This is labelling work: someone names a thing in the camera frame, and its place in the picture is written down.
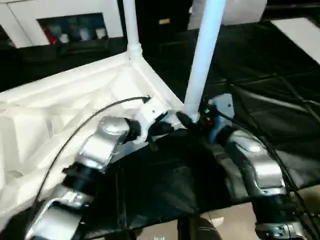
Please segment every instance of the white cabinet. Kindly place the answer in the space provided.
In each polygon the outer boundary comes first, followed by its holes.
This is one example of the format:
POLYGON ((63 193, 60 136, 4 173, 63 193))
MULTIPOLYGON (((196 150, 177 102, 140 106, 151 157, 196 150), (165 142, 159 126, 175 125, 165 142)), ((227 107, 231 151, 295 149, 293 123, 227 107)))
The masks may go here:
POLYGON ((32 46, 32 42, 7 4, 0 3, 0 25, 16 48, 32 46))
POLYGON ((27 0, 8 6, 33 46, 49 44, 38 22, 47 18, 102 13, 108 36, 123 36, 117 0, 27 0))

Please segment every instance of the black cloth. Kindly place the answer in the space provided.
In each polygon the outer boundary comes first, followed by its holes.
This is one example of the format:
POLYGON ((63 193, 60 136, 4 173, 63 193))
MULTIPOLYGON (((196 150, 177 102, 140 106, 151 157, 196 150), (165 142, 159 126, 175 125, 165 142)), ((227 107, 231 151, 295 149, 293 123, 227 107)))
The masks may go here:
MULTIPOLYGON (((182 101, 197 36, 187 31, 143 44, 145 59, 182 101)), ((320 183, 319 77, 320 66, 271 23, 223 26, 205 94, 232 93, 236 118, 260 129, 304 188, 320 183)), ((214 159, 183 132, 157 143, 159 151, 145 147, 109 170, 87 216, 87 237, 248 201, 239 170, 217 146, 214 159)), ((11 236, 18 224, 21 228, 23 214, 11 221, 2 239, 19 239, 11 236)))

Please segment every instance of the robotic arm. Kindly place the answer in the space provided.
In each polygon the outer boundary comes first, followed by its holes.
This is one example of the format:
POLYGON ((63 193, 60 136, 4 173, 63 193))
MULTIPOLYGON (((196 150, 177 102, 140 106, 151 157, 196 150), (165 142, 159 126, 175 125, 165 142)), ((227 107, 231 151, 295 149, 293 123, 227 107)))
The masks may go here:
MULTIPOLYGON (((229 94, 213 99, 213 112, 233 117, 229 94)), ((306 240, 278 163, 269 155, 266 146, 249 132, 236 129, 221 116, 215 117, 218 126, 210 133, 239 168, 246 191, 252 199, 256 216, 255 231, 262 240, 306 240)))
POLYGON ((167 111, 162 102, 152 98, 140 108, 134 119, 103 117, 95 133, 80 147, 75 162, 63 170, 66 177, 40 208, 26 232, 25 240, 79 239, 82 217, 94 200, 98 183, 117 146, 128 141, 135 144, 145 142, 149 130, 152 127, 154 130, 167 111))

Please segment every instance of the black cable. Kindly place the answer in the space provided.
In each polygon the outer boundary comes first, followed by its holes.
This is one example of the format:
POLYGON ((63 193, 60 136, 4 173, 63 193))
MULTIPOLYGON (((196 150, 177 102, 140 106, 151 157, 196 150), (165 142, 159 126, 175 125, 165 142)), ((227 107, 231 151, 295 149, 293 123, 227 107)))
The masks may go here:
POLYGON ((60 148, 59 152, 57 153, 57 155, 55 156, 55 158, 53 159, 50 167, 48 168, 45 176, 44 176, 44 179, 41 183, 41 186, 35 196, 35 199, 30 207, 30 212, 28 214, 28 221, 27 221, 27 224, 29 226, 30 222, 31 222, 31 219, 34 217, 34 214, 35 214, 35 211, 36 211, 36 206, 39 202, 39 198, 40 198, 40 195, 41 195, 41 192, 42 192, 42 189, 49 177, 49 174, 52 170, 52 168, 54 167, 56 161, 58 160, 58 158, 60 157, 60 154, 63 152, 63 150, 66 148, 66 146, 68 145, 68 143, 74 138, 74 136, 85 126, 88 124, 88 122, 90 122, 94 117, 96 117, 97 115, 99 115, 100 113, 104 112, 105 110, 113 107, 113 106, 116 106, 116 105, 119 105, 119 104, 123 104, 125 102, 129 102, 129 101, 134 101, 134 100, 143 100, 144 102, 147 102, 148 100, 150 99, 150 97, 148 96, 137 96, 137 97, 130 97, 130 98, 126 98, 126 99, 123 99, 123 100, 120 100, 120 101, 116 101, 112 104, 109 104, 101 109, 99 109, 98 111, 96 111, 95 113, 93 113, 91 116, 89 116, 72 134, 71 136, 67 139, 67 141, 62 145, 62 147, 60 148))
POLYGON ((252 129, 249 129, 246 125, 244 125, 242 122, 238 121, 238 120, 235 120, 234 118, 231 118, 225 114, 223 114, 222 112, 218 111, 216 109, 216 113, 223 117, 224 119, 232 122, 233 124, 235 125, 238 125, 240 128, 248 131, 249 133, 253 133, 253 135, 259 140, 261 141, 265 147, 266 147, 266 150, 269 152, 269 154, 274 157, 276 160, 277 160, 277 163, 279 164, 281 170, 284 172, 284 175, 285 175, 285 182, 286 182, 286 187, 289 187, 289 190, 293 191, 293 193, 296 195, 299 203, 301 204, 301 206, 303 207, 304 209, 304 212, 306 213, 306 215, 308 216, 308 218, 310 219, 310 222, 314 228, 314 230, 316 231, 316 235, 317 235, 317 238, 315 239, 320 239, 320 232, 319 232, 319 229, 309 211, 309 209, 307 208, 306 206, 306 203, 305 203, 305 200, 301 197, 301 195, 297 192, 298 190, 298 187, 296 186, 294 180, 292 179, 290 173, 289 173, 289 170, 287 168, 287 166, 284 164, 284 162, 282 161, 282 159, 279 157, 279 155, 277 154, 277 152, 274 150, 274 147, 271 146, 271 143, 267 140, 267 139, 263 139, 262 137, 260 137, 258 134, 255 134, 255 127, 252 126, 252 129))

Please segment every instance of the white tube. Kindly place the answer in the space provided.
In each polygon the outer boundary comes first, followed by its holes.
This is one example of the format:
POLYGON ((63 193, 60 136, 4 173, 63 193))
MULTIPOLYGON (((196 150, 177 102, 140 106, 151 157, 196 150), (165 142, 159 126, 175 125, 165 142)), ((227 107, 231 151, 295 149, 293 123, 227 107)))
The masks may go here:
POLYGON ((184 100, 184 112, 194 122, 198 118, 198 109, 214 54, 225 5, 226 0, 207 0, 205 3, 184 100))
POLYGON ((123 0, 126 35, 128 38, 127 51, 129 58, 142 56, 142 48, 139 42, 138 24, 135 0, 123 0))

